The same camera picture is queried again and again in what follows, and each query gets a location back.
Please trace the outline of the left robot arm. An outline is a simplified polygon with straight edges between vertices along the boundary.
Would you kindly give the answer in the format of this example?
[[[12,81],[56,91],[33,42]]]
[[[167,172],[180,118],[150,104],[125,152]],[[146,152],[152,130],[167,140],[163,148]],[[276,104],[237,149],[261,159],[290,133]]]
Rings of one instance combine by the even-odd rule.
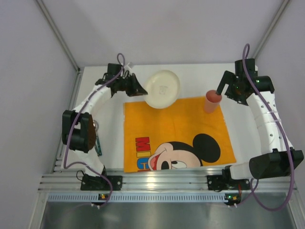
[[[62,114],[62,143],[66,145],[63,168],[79,164],[91,177],[106,176],[105,166],[95,152],[96,129],[93,116],[117,92],[127,96],[147,95],[134,73],[124,63],[109,63],[107,72],[98,79],[92,91],[72,110]]]

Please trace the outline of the orange cartoon placemat cloth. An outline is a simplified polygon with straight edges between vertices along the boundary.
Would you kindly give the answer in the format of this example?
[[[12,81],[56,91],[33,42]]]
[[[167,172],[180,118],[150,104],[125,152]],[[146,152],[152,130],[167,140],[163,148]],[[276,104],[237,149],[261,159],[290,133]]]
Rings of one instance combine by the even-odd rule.
[[[165,109],[124,104],[124,171],[182,169],[236,162],[221,107],[208,114],[204,97]]]

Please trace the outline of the cream round plate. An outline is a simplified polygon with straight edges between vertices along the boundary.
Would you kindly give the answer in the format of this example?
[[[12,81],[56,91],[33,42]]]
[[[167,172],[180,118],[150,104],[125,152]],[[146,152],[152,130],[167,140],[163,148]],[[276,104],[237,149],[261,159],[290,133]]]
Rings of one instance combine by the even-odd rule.
[[[152,108],[164,109],[171,106],[179,97],[181,84],[172,71],[160,70],[153,74],[145,84],[145,102]]]

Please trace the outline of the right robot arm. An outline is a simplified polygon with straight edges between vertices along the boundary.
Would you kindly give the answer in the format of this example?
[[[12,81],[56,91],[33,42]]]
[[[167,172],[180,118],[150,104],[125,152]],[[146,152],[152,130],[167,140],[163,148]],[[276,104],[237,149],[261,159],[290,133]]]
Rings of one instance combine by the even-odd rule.
[[[235,61],[235,72],[225,71],[217,94],[224,87],[227,98],[250,107],[259,134],[261,153],[248,162],[227,166],[231,179],[265,179],[291,174],[287,150],[292,153],[293,167],[304,159],[302,150],[296,150],[278,125],[281,123],[275,104],[275,89],[269,76],[258,76],[255,60]]]

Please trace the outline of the pink plastic cup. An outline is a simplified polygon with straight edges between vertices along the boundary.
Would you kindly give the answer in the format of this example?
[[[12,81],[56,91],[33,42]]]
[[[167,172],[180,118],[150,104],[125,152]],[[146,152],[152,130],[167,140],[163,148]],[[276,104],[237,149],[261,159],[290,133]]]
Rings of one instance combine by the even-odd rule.
[[[216,90],[209,90],[205,95],[204,111],[208,114],[213,113],[222,100],[222,95],[217,94]]]

